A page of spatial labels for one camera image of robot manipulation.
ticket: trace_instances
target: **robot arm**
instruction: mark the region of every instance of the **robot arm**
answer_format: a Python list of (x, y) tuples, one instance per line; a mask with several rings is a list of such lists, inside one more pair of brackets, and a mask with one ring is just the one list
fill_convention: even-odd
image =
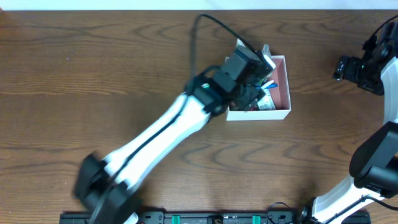
[(342, 56), (334, 78), (355, 82), (362, 89), (384, 94), (384, 126), (354, 153), (349, 175), (325, 195), (304, 208), (304, 223), (338, 224), (376, 200), (398, 193), (398, 52), (397, 23), (384, 26), (379, 43), (372, 36), (362, 59)]
[(242, 93), (260, 95), (256, 84), (275, 64), (240, 45), (216, 68), (211, 78), (199, 74), (190, 80), (188, 91), (130, 143), (103, 160), (95, 154), (83, 160), (73, 193), (92, 213), (89, 224), (135, 224), (141, 204), (135, 192), (147, 174), (181, 141), (224, 113), (230, 102), (236, 104)]
[[(381, 79), (384, 85), (384, 103), (385, 103), (385, 108), (384, 108), (384, 124), (387, 122), (394, 122), (398, 123), (398, 59), (394, 57), (391, 59), (391, 61), (384, 67), (381, 73)], [(389, 134), (396, 133), (393, 131), (393, 129), (390, 130)], [(359, 151), (361, 149), (366, 149), (369, 146), (368, 144), (364, 143), (361, 147), (359, 147)], [(384, 152), (385, 150), (392, 151), (393, 149), (389, 148), (379, 148), (378, 149), (380, 152)], [(390, 161), (391, 157), (394, 157), (393, 152), (389, 154), (380, 154), (375, 155), (378, 156), (377, 158), (382, 159), (382, 160), (387, 160)], [(360, 164), (361, 159), (365, 159), (364, 157), (359, 158), (359, 153), (354, 154), (353, 160), (351, 160), (351, 165), (350, 165), (350, 174), (352, 173), (353, 176), (358, 176), (358, 172), (354, 172), (352, 169), (354, 169), (355, 164)], [(375, 164), (368, 165), (364, 167), (364, 169), (369, 170), (369, 166), (375, 166)], [(392, 180), (398, 180), (397, 179), (397, 174), (393, 171), (390, 173), (390, 179)], [(370, 204), (373, 202), (372, 200), (365, 200), (362, 203), (359, 203), (352, 208), (346, 210), (348, 205), (352, 205), (358, 200), (360, 200), (364, 196), (371, 196), (373, 198), (376, 198), (378, 200), (382, 200), (384, 197), (381, 195), (380, 191), (378, 190), (370, 190), (366, 187), (356, 187), (356, 181), (355, 178), (352, 177), (351, 175), (347, 175), (347, 177), (341, 181), (336, 187), (334, 187), (331, 191), (329, 191), (327, 194), (319, 196), (315, 198), (313, 201), (313, 206), (312, 206), (312, 216), (315, 217), (318, 222), (322, 223), (328, 223), (327, 221), (335, 216), (336, 214), (341, 213), (343, 210), (345, 210), (344, 213), (342, 213), (340, 216), (336, 217), (333, 221), (331, 221), (331, 224), (337, 224), (341, 223), (346, 217), (350, 216), (352, 213), (355, 211), (363, 208), (364, 206)]]

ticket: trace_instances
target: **brown wooden surface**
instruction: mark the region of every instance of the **brown wooden surface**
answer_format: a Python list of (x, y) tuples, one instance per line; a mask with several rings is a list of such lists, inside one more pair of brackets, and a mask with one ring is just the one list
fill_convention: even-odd
[[(5, 12), (0, 20), (0, 223), (57, 223), (81, 160), (121, 147), (155, 121), (189, 74), (196, 11)], [(383, 97), (331, 79), (343, 55), (393, 11), (211, 12), (260, 48), (285, 55), (292, 112), (283, 121), (211, 121), (144, 182), (167, 210), (298, 206), (348, 174), (354, 150), (382, 125)], [(201, 24), (198, 67), (234, 38)], [(388, 201), (397, 206), (398, 200)], [(398, 214), (367, 207), (374, 223)]]

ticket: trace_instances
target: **white box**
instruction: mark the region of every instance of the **white box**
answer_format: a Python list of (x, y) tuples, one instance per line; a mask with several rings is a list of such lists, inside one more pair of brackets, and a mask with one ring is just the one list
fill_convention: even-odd
[(269, 80), (278, 84), (277, 88), (271, 88), (270, 93), (275, 103), (276, 110), (269, 111), (230, 111), (226, 110), (227, 121), (255, 121), (285, 119), (292, 110), (290, 105), (289, 83), (287, 81), (285, 56), (271, 56), (276, 68)]

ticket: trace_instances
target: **black mount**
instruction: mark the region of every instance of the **black mount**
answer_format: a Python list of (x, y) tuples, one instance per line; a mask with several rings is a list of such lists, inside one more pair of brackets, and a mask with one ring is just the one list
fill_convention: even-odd
[(88, 155), (81, 164), (73, 194), (92, 214), (93, 219), (87, 223), (123, 224), (139, 209), (141, 200), (127, 190), (124, 182), (111, 180), (105, 166), (95, 154)]
[(379, 192), (385, 198), (398, 194), (398, 124), (387, 122), (354, 153), (349, 174), (357, 188)]

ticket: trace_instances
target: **black base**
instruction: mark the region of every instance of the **black base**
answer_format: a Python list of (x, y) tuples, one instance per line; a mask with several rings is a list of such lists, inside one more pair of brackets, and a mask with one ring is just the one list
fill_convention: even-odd
[[(276, 224), (295, 222), (296, 210), (272, 210), (269, 218)], [(164, 213), (144, 212), (137, 224), (272, 224), (263, 213)], [(88, 213), (65, 212), (60, 215), (59, 224), (87, 224)], [(342, 224), (371, 224), (368, 212), (356, 212), (347, 217)]]

